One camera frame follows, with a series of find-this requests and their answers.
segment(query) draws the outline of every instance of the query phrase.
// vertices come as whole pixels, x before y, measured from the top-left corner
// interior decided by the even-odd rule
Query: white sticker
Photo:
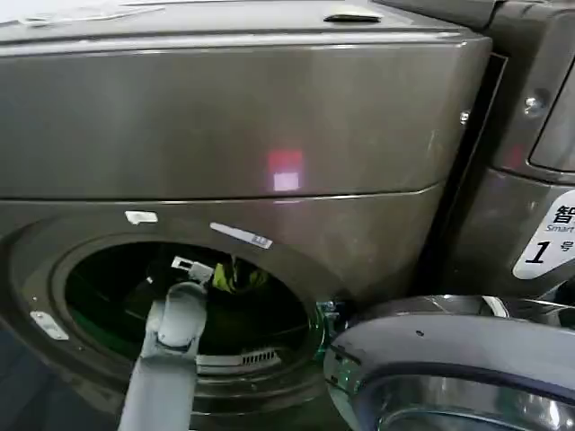
[[[575,259],[575,190],[559,196],[523,250],[513,275],[537,278]]]
[[[220,223],[210,223],[209,227],[214,229],[215,231],[224,233],[226,235],[233,236],[234,238],[248,242],[250,244],[255,245],[256,247],[260,247],[262,249],[268,249],[273,244],[272,240],[265,238],[263,236],[257,235],[255,233],[246,232],[242,229],[237,229],[235,227],[226,226],[225,224]]]
[[[140,223],[158,223],[158,214],[153,211],[125,211],[130,223],[138,226]]]
[[[51,339],[58,341],[69,340],[68,334],[56,323],[56,321],[47,312],[31,312],[30,316],[48,334]]]

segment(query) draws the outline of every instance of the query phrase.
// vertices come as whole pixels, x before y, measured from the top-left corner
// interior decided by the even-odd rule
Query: gray robotic arm
[[[206,325],[206,288],[213,271],[194,262],[190,281],[154,302],[130,378],[119,431],[187,431],[196,382],[199,338]]]

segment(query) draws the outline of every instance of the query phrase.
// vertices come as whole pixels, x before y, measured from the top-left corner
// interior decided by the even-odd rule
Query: stainless steel surface
[[[358,22],[353,30],[346,23],[326,22],[334,13],[354,8],[377,13],[380,22]],[[31,29],[13,23],[0,27],[0,40],[13,42],[45,42],[49,40],[83,40],[84,43],[122,36],[157,37],[160,35],[210,34],[275,34],[287,32],[338,31],[455,31],[469,30],[448,22],[407,13],[365,0],[306,0],[273,2],[182,2],[164,4],[162,10],[132,15],[127,18],[97,22],[70,22]]]
[[[484,32],[508,61],[453,211],[438,216],[444,234],[427,268],[439,274],[436,292],[537,298],[572,277],[570,263],[532,280],[512,269],[551,203],[575,184],[574,20],[570,2],[509,1]]]
[[[447,176],[488,45],[5,58],[0,196],[424,189]]]
[[[568,190],[486,170],[463,222],[449,232],[452,246],[445,257],[439,292],[537,298],[571,278],[572,263],[530,280],[513,275],[514,265],[549,206]]]
[[[101,400],[119,406],[131,364],[95,345],[64,303],[63,285],[84,257],[114,244],[144,241],[184,242],[233,253],[284,282],[314,315],[317,302],[346,297],[358,302],[401,295],[411,278],[429,229],[441,187],[414,193],[334,198],[283,198],[191,202],[55,203],[4,202],[0,236],[8,256],[0,290],[0,314],[25,334],[53,364],[114,393]],[[133,225],[125,211],[150,211],[154,224]],[[273,241],[255,247],[211,229],[216,221],[258,233]],[[20,239],[12,243],[10,233]],[[57,345],[35,323],[30,310],[50,310],[69,329],[70,342]],[[313,325],[320,325],[316,320]],[[200,382],[198,412],[250,412],[283,409],[324,392],[312,361],[322,334],[312,331],[298,361],[284,373],[224,383]],[[98,392],[93,395],[102,398]]]
[[[545,134],[548,127],[562,122],[564,101],[556,103],[574,58],[574,20],[575,8],[567,2],[506,2],[494,14],[486,34],[494,39],[496,51],[509,56],[509,64],[480,143],[497,143],[492,166],[538,180],[575,182],[573,173],[546,169],[548,162],[540,164],[537,156],[529,161],[534,149],[564,153]],[[535,111],[526,111],[530,98],[537,100]]]
[[[433,18],[439,18],[475,30],[484,29],[491,20],[500,0],[377,0],[406,11],[421,13]]]
[[[573,328],[575,308],[554,303],[409,298],[355,320],[327,352],[325,376],[358,431],[568,430]]]
[[[324,20],[350,4],[192,2],[0,28],[0,314],[81,376],[94,405],[118,408],[131,363],[75,324],[64,285],[107,247],[179,242],[246,259],[310,316],[289,367],[200,380],[202,423],[316,410],[314,359],[332,328],[317,304],[404,294],[491,43],[367,2],[354,5],[380,22]],[[50,312],[69,342],[47,338],[30,310]]]
[[[575,73],[571,71],[531,154],[532,164],[554,171],[575,172],[575,126],[571,122],[574,109]]]

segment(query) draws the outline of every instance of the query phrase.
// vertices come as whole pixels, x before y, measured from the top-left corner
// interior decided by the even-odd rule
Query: washing machine door
[[[354,431],[575,427],[575,308],[429,296],[361,316],[326,352]]]

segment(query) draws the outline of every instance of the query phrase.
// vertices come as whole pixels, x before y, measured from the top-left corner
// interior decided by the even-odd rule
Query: washing machine
[[[201,262],[192,424],[345,428],[326,349],[405,295],[490,52],[462,26],[332,0],[6,23],[4,324],[118,413],[151,302]]]
[[[405,3],[493,40],[482,113],[464,144],[422,274],[444,293],[572,303],[573,4]]]

